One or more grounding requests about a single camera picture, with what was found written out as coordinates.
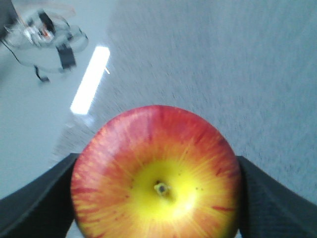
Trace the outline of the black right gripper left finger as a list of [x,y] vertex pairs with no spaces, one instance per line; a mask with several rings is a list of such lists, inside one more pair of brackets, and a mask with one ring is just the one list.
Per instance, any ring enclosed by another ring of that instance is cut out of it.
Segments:
[[70,182],[77,153],[0,200],[2,238],[64,238],[74,220]]

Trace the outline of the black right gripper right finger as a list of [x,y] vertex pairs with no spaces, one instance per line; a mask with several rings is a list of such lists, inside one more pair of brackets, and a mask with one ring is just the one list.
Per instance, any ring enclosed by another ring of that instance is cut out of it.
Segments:
[[237,156],[242,174],[239,231],[244,238],[315,238],[317,206]]

